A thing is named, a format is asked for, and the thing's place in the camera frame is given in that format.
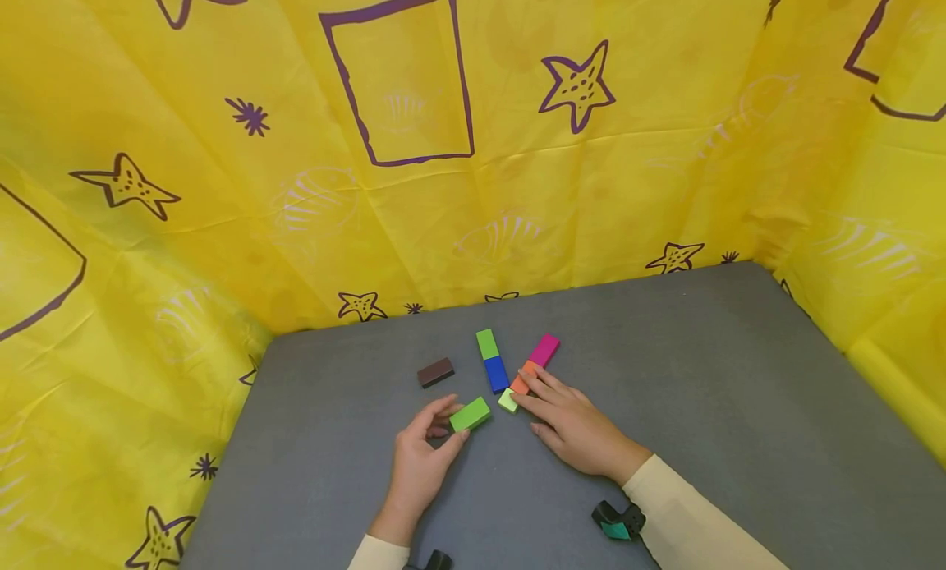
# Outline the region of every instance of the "hand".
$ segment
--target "hand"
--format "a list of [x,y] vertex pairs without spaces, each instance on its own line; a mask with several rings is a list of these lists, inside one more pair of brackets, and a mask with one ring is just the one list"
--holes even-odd
[[394,440],[394,463],[388,497],[368,533],[389,544],[409,547],[424,510],[440,491],[447,469],[469,437],[469,430],[455,433],[439,449],[427,439],[449,434],[450,416],[463,406],[450,394],[428,404]]
[[538,376],[519,370],[523,381],[538,397],[512,394],[512,401],[538,416],[547,425],[533,422],[531,429],[562,462],[592,476],[627,483],[652,452],[618,430],[581,391],[535,367]]

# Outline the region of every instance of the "orange block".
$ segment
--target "orange block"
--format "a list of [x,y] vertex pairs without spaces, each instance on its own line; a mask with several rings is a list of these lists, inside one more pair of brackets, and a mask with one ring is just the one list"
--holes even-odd
[[[538,365],[536,365],[535,363],[531,361],[526,361],[526,364],[522,366],[522,372],[526,373],[527,375],[536,377],[537,375],[537,373],[535,372],[536,366]],[[522,395],[529,394],[529,385],[527,385],[526,382],[522,381],[522,375],[517,375],[516,381],[512,382],[512,384],[509,385],[509,388],[512,391],[515,391],[516,393],[521,393]]]

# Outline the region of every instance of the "purple square outline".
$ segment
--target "purple square outline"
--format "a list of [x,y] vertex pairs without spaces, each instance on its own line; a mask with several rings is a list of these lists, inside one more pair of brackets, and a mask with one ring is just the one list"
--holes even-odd
[[357,102],[355,92],[351,86],[351,76],[348,73],[348,67],[342,61],[342,55],[338,54],[338,47],[335,46],[335,38],[332,36],[332,29],[343,24],[363,24],[370,21],[380,20],[381,17],[391,16],[400,11],[406,11],[413,7],[434,3],[436,0],[387,0],[386,2],[375,3],[374,5],[360,10],[338,11],[331,14],[319,14],[319,21],[322,22],[322,28],[325,30],[325,38],[328,40],[328,46],[332,49],[332,56],[335,58],[335,65],[338,67],[338,75],[342,78],[345,93],[348,95],[348,103],[352,107],[352,113],[355,115],[357,128],[361,133],[361,140],[365,142],[365,148],[368,151],[368,158],[373,165],[380,167],[394,167],[407,165],[409,163],[424,163],[430,159],[450,159],[450,158],[471,158],[473,157],[473,117],[471,116],[471,98],[466,89],[466,73],[463,71],[463,56],[460,50],[460,25],[457,21],[457,0],[448,0],[450,6],[450,16],[453,19],[453,39],[457,48],[457,66],[460,68],[460,89],[463,95],[463,112],[466,114],[466,136],[469,143],[469,153],[450,153],[419,155],[416,158],[394,159],[391,161],[378,161],[374,155],[374,149],[368,142],[368,127],[365,121],[361,120],[361,115],[357,112]]
[[[890,3],[890,0],[881,0],[881,2],[877,5],[877,9],[874,10],[873,14],[870,16],[870,20],[867,21],[864,32],[861,32],[857,43],[854,44],[851,55],[848,56],[844,63],[845,70],[853,73],[854,76],[868,80],[871,84],[879,83],[881,76],[878,76],[877,73],[872,71],[867,71],[863,67],[859,67],[857,63],[861,60],[861,54],[864,53],[864,47],[867,44],[867,40],[870,40],[870,37],[877,32],[877,30],[881,27],[881,24],[884,22],[884,13],[886,12],[886,6],[888,6],[888,3]],[[946,117],[946,104],[934,114],[915,114],[913,112],[903,112],[901,110],[891,108],[887,104],[881,102],[881,99],[875,95],[871,95],[870,101],[877,107],[878,110],[883,112],[883,114],[897,118],[905,118],[905,120],[908,121],[938,122],[941,121],[942,118]]]
[[23,207],[24,209],[29,211],[29,213],[33,215],[34,217],[36,217],[40,223],[46,226],[46,228],[49,228],[50,232],[55,233],[56,237],[58,239],[61,239],[63,244],[69,246],[69,248],[72,249],[72,251],[76,253],[76,256],[79,256],[82,259],[82,265],[79,269],[79,273],[76,274],[76,277],[73,279],[73,282],[69,283],[69,286],[67,286],[67,288],[65,288],[64,291],[60,292],[60,294],[56,295],[54,298],[52,298],[52,300],[49,303],[46,303],[43,307],[39,308],[32,315],[26,316],[26,319],[24,319],[23,321],[13,324],[10,328],[0,329],[0,342],[1,342],[1,341],[6,340],[7,338],[10,338],[15,333],[23,332],[24,329],[29,328],[36,322],[42,320],[46,315],[49,314],[49,312],[51,312],[51,310],[56,310],[62,307],[62,302],[65,301],[65,298],[67,298],[69,294],[71,294],[71,292],[73,292],[76,289],[76,287],[79,286],[80,283],[82,283],[82,278],[85,278],[85,266],[88,263],[88,260],[85,258],[85,254],[82,254],[82,252],[79,251],[79,248],[76,248],[75,246],[72,245],[72,242],[65,239],[65,237],[58,231],[58,229],[56,229],[49,221],[46,221],[43,215],[37,213],[36,209],[33,209],[32,207],[30,207],[30,205],[28,205],[26,202],[21,200],[19,196],[14,195],[13,191],[8,189],[3,184],[0,184],[0,190],[5,191],[8,195],[10,195],[10,197],[14,201],[19,203],[21,207]]

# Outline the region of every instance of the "yellow curtain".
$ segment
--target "yellow curtain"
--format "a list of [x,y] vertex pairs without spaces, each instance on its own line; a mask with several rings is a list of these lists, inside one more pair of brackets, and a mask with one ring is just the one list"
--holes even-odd
[[3,568],[176,562],[273,334],[734,260],[946,463],[946,0],[2,2]]

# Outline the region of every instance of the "green block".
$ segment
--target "green block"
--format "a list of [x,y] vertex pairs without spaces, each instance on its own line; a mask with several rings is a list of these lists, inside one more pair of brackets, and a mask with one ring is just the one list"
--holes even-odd
[[480,345],[480,354],[483,354],[483,360],[499,356],[499,348],[496,346],[496,338],[493,338],[491,328],[481,329],[475,333],[475,340]]
[[627,532],[627,527],[624,526],[623,522],[616,522],[615,525],[611,525],[609,522],[601,522],[600,525],[601,531],[604,531],[604,534],[611,539],[631,540],[631,534]]
[[503,395],[499,396],[499,406],[502,406],[510,414],[516,414],[516,410],[519,409],[519,404],[512,401],[513,393],[512,388],[506,388]]
[[450,416],[450,426],[453,427],[455,433],[467,428],[473,430],[484,423],[491,414],[489,407],[486,406],[486,401],[480,396],[467,403],[459,412]]

